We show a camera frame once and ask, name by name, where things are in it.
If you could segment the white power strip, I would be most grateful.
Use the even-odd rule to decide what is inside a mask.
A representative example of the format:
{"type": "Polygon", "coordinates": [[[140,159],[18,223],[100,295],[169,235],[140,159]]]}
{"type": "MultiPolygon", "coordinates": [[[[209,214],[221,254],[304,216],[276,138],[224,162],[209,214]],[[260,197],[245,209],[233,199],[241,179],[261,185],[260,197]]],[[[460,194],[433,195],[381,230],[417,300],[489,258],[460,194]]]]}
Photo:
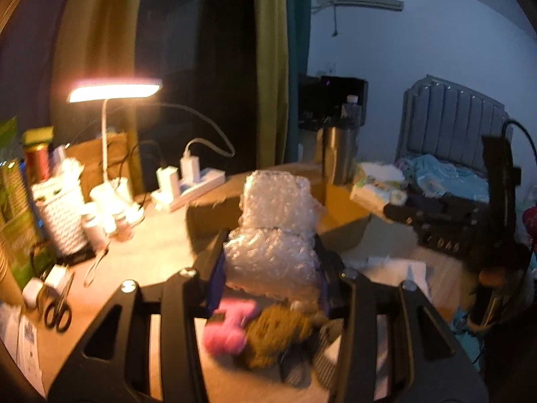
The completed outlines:
{"type": "Polygon", "coordinates": [[[215,168],[205,168],[200,174],[199,183],[187,183],[179,179],[177,168],[159,168],[156,171],[159,189],[151,193],[156,209],[173,212],[226,182],[226,173],[215,168]]]}

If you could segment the black handled scissors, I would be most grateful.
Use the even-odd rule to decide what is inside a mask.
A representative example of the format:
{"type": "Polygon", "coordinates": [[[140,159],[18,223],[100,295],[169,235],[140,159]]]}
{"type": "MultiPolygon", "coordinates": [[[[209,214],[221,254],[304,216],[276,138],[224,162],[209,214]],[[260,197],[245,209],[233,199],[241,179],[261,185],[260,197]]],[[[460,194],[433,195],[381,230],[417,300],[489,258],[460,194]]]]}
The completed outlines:
{"type": "Polygon", "coordinates": [[[44,312],[44,324],[47,329],[55,330],[59,334],[67,332],[71,326],[73,312],[68,303],[68,295],[73,284],[74,275],[68,276],[65,286],[60,291],[49,286],[47,294],[51,298],[44,312]]]}

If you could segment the green snack bag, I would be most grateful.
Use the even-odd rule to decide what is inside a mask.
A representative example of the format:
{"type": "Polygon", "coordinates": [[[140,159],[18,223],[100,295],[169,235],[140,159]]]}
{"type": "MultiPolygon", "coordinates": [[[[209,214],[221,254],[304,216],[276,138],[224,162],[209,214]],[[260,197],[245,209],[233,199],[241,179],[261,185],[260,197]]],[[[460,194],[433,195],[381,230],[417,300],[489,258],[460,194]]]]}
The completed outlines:
{"type": "Polygon", "coordinates": [[[1,122],[1,248],[20,288],[55,263],[30,202],[16,118],[1,122]]]}

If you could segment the brown cardboard box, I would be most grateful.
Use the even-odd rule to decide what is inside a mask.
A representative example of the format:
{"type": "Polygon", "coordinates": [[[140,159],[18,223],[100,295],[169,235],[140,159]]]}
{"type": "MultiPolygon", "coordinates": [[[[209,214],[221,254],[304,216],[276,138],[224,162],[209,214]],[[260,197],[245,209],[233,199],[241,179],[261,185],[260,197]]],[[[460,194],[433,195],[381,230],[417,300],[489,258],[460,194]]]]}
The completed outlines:
{"type": "MultiPolygon", "coordinates": [[[[326,182],[321,166],[316,164],[292,163],[270,169],[308,178],[311,195],[321,204],[317,232],[326,249],[342,253],[361,242],[371,213],[350,199],[349,186],[326,182]]],[[[231,176],[223,185],[187,205],[186,230],[196,254],[205,250],[220,230],[233,230],[239,226],[242,214],[239,200],[247,176],[246,173],[231,176]]]]}

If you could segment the clear bubble wrap roll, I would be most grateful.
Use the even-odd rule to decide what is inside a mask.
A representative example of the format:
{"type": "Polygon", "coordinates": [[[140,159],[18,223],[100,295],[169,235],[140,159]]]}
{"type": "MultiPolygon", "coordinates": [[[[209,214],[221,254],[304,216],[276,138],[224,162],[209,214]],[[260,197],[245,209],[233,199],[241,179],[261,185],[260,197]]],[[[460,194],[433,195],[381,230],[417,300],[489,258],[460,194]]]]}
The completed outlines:
{"type": "Polygon", "coordinates": [[[315,236],[321,205],[310,181],[286,171],[247,176],[239,226],[224,245],[226,282],[251,295],[315,302],[321,264],[315,236]]]}

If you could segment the yellow green curtain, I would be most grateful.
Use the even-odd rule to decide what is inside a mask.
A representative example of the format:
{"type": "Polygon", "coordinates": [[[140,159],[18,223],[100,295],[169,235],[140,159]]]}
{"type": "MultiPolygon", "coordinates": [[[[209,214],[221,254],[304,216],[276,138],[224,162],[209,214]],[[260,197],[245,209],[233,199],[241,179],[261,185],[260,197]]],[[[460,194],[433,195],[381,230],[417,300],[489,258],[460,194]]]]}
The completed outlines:
{"type": "Polygon", "coordinates": [[[289,124],[287,0],[254,0],[257,70],[257,166],[284,160],[289,124]]]}

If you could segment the pink plush toy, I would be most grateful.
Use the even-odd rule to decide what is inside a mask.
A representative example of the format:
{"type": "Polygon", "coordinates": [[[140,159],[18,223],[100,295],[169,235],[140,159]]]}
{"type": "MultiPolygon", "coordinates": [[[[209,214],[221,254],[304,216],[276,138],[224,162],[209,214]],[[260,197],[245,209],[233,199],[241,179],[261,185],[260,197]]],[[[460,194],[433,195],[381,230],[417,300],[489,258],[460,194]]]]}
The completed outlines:
{"type": "Polygon", "coordinates": [[[254,299],[223,298],[207,320],[202,344],[212,357],[238,356],[247,345],[245,327],[259,314],[254,299]]]}

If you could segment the white pill bottle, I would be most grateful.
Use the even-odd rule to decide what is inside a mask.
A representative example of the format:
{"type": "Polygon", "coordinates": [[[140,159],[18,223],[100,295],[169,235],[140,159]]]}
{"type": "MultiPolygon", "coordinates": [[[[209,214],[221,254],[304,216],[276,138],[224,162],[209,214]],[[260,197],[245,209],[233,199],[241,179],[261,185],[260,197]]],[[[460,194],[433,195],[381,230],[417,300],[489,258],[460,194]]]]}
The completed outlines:
{"type": "Polygon", "coordinates": [[[109,238],[98,216],[83,214],[81,220],[83,230],[92,249],[96,252],[106,250],[109,246],[109,238]]]}

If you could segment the red tin can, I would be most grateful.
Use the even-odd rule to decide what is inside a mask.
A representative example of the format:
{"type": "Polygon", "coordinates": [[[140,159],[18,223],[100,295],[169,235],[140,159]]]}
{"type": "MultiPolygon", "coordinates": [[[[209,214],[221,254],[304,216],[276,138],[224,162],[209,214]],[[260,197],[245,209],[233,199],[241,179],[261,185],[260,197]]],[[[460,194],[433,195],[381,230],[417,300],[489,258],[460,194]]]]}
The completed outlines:
{"type": "Polygon", "coordinates": [[[24,146],[27,179],[30,185],[50,178],[48,143],[24,146]]]}

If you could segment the stainless steel travel tumbler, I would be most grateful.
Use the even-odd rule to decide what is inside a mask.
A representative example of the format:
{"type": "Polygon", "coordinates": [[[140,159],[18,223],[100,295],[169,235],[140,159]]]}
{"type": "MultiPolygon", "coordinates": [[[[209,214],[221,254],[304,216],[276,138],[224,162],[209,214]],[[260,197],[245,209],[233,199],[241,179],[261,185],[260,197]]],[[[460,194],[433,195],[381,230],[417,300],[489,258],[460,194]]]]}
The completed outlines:
{"type": "Polygon", "coordinates": [[[354,127],[324,127],[322,129],[322,173],[336,186],[350,181],[357,154],[358,129],[354,127]]]}

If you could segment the white waffle cloth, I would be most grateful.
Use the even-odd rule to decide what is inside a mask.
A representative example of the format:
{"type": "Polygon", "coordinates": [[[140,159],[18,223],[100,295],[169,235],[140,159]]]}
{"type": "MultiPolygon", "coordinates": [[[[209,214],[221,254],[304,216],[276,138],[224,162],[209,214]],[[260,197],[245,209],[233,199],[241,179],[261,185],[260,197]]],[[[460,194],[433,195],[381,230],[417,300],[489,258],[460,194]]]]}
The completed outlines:
{"type": "MultiPolygon", "coordinates": [[[[426,280],[427,265],[423,262],[390,257],[369,257],[358,268],[372,282],[388,286],[398,286],[404,280],[415,282],[421,288],[427,299],[430,292],[426,280]]],[[[378,350],[376,386],[387,389],[388,386],[388,323],[387,318],[378,316],[378,350]]]]}

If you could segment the clear plastic water bottle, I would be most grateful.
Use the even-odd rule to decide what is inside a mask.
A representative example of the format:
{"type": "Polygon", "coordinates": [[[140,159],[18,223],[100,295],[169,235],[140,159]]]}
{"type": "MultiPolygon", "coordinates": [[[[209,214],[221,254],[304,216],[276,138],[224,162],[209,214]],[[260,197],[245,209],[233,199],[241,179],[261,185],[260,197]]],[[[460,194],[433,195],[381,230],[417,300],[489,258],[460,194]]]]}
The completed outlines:
{"type": "Polygon", "coordinates": [[[358,103],[358,96],[347,96],[346,102],[342,105],[340,117],[343,125],[357,128],[361,127],[362,107],[358,103]]]}

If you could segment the grey padded headboard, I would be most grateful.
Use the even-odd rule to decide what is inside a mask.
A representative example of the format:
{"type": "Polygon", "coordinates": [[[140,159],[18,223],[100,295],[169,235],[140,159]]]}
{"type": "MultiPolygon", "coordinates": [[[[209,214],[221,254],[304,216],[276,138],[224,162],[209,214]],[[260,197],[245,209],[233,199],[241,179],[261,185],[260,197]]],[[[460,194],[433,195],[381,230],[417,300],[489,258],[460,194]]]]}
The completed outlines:
{"type": "Polygon", "coordinates": [[[498,136],[509,117],[501,102],[428,75],[405,91],[395,158],[433,155],[483,176],[482,137],[498,136]]]}

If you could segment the white woven storage basket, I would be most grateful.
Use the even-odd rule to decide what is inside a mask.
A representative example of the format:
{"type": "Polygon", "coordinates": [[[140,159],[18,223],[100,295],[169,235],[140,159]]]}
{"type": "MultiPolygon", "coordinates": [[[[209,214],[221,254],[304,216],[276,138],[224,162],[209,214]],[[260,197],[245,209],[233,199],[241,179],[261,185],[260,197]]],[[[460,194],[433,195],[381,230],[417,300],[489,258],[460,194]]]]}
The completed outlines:
{"type": "Polygon", "coordinates": [[[84,204],[79,186],[36,201],[46,232],[61,257],[77,253],[88,243],[81,220],[84,204]]]}

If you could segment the white usb charger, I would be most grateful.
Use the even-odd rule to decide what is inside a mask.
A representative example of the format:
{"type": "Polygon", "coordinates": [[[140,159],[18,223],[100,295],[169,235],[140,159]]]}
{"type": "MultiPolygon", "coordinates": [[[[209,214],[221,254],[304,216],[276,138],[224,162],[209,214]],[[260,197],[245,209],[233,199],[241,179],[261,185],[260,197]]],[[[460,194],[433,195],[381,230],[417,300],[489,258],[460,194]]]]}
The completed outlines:
{"type": "Polygon", "coordinates": [[[180,159],[180,170],[183,181],[187,184],[198,184],[201,180],[199,158],[195,155],[183,155],[180,159]]]}

